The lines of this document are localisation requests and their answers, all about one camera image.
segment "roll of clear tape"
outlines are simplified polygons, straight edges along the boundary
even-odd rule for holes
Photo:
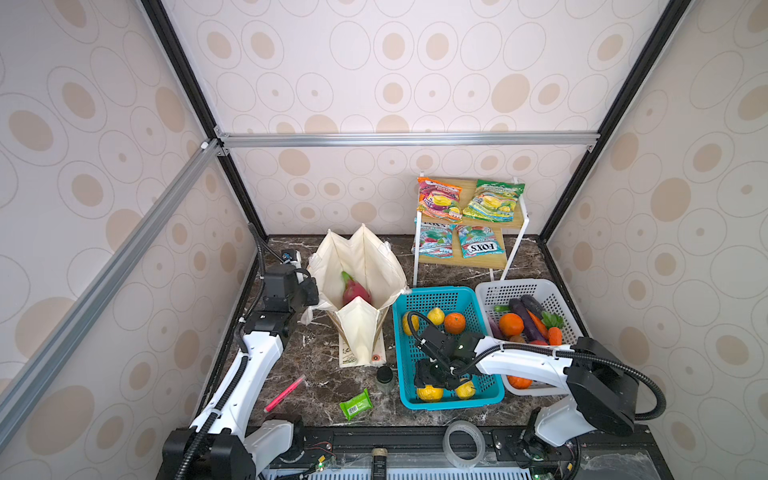
[[[478,454],[469,460],[464,460],[453,452],[451,448],[451,434],[453,432],[468,433],[475,440],[475,447]],[[448,425],[448,429],[445,430],[445,436],[442,438],[442,451],[445,453],[445,457],[451,462],[451,465],[462,470],[471,470],[485,457],[485,439],[482,436],[480,429],[473,424],[466,422],[465,420],[457,420],[451,425]]]

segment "dark marble surface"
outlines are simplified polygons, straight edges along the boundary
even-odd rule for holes
[[[410,253],[413,237],[381,237],[392,244],[392,251],[398,257],[406,273],[406,279],[412,280],[413,255]],[[304,264],[314,252],[322,236],[317,237],[274,237],[270,246],[277,252],[293,248],[301,252]],[[513,239],[505,239],[508,251]],[[533,239],[523,239],[518,254],[509,270],[508,278],[545,278],[550,279],[549,271],[541,258]],[[419,286],[468,286],[472,289],[478,283],[487,282],[488,270],[422,264],[419,267]],[[255,295],[257,285],[252,289]],[[384,343],[386,345],[387,364],[397,373],[395,354],[394,323],[390,309],[384,323]],[[237,354],[233,346],[227,368]],[[447,425],[458,419],[469,420],[476,425],[521,425],[525,424],[531,410],[538,406],[548,406],[558,397],[514,396],[507,392],[501,403],[476,409],[456,409],[440,411],[414,411],[407,409],[399,399],[399,390],[383,394],[376,389],[374,377],[376,367],[339,368],[339,337],[328,316],[316,312],[311,324],[298,325],[291,334],[283,356],[272,368],[259,395],[250,417],[251,425],[260,425],[266,414],[263,412],[268,402],[278,396],[288,385],[302,374],[306,381],[277,406],[274,412],[298,413],[307,425]],[[373,410],[364,412],[347,422],[340,402],[351,399],[368,388]]]

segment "white plastic basket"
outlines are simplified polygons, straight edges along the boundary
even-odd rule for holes
[[[561,329],[563,332],[563,343],[576,343],[576,339],[584,336],[579,329],[576,319],[563,296],[560,294],[557,286],[549,280],[525,278],[519,280],[496,280],[495,282],[480,283],[475,287],[475,293],[478,297],[482,319],[485,322],[485,328],[490,332],[491,322],[498,325],[498,320],[504,313],[495,312],[493,307],[496,305],[507,305],[509,299],[520,298],[522,295],[532,295],[540,304],[550,313],[557,313],[563,317],[565,326]],[[546,383],[533,382],[533,385],[525,390],[518,390],[509,385],[506,375],[502,375],[504,387],[508,392],[515,395],[567,395],[563,389],[548,385]]]

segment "wooden shelf board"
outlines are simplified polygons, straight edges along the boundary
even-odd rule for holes
[[[435,258],[419,255],[419,263],[436,263],[438,265],[454,266],[473,266],[476,268],[492,268],[494,270],[503,270],[507,266],[507,253],[504,245],[504,236],[500,227],[493,227],[493,233],[496,235],[496,241],[502,247],[503,253],[493,255],[478,255],[476,257],[464,258],[462,254],[462,245],[458,242],[458,233],[453,232],[453,257]]]
[[[444,184],[455,185],[456,187],[460,187],[462,189],[461,193],[458,195],[458,205],[462,211],[464,211],[464,208],[469,205],[470,201],[472,201],[472,197],[475,196],[475,187],[478,184],[477,180],[467,180],[462,178],[435,178],[433,180],[437,180],[438,182],[442,182]],[[523,210],[520,208],[520,202],[515,205],[515,215],[512,217],[512,219],[513,220],[511,222],[487,222],[485,220],[475,220],[474,218],[462,217],[462,221],[456,223],[443,218],[430,217],[426,214],[426,212],[422,212],[422,222],[446,223],[449,225],[472,225],[477,227],[491,228],[499,227],[520,230],[523,227],[524,220]]]

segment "canvas bag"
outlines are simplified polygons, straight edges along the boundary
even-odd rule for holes
[[[317,281],[320,302],[306,309],[302,323],[312,321],[313,310],[325,310],[357,357],[358,365],[371,365],[374,342],[389,306],[402,293],[410,293],[406,275],[389,243],[382,242],[365,224],[349,240],[329,230],[310,257],[307,269]],[[342,271],[368,290],[373,305],[360,297],[343,305]]]

